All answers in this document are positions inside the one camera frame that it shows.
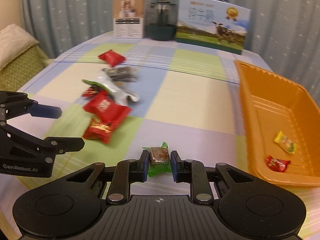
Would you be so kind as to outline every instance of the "green woven fabric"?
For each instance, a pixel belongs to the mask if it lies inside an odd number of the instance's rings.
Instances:
[[[0,90],[17,91],[43,69],[37,46],[33,46],[0,71]]]

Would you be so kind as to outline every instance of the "green candy wrapper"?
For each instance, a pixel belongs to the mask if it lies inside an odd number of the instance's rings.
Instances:
[[[148,150],[150,166],[148,176],[153,177],[162,172],[171,173],[170,156],[168,144],[163,142],[161,147],[143,147]]]

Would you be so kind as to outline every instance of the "blue sky image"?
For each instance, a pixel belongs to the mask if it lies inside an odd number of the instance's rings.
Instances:
[[[203,3],[210,6],[191,4],[190,2]],[[227,8],[235,7],[238,10],[237,21],[226,19]],[[222,23],[224,27],[238,33],[247,33],[251,10],[237,5],[217,0],[179,0],[178,25],[186,25],[191,28],[216,33],[214,23]]]

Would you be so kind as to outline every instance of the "yellow candy wrapper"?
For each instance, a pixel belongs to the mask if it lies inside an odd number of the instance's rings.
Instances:
[[[274,141],[287,153],[294,154],[297,150],[297,144],[285,136],[282,131],[278,133]]]

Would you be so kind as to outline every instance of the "curtain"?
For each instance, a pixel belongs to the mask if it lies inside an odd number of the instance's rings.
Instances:
[[[320,105],[320,0],[228,0],[252,10],[245,48]]]
[[[113,28],[113,0],[21,1],[26,30],[51,58]]]

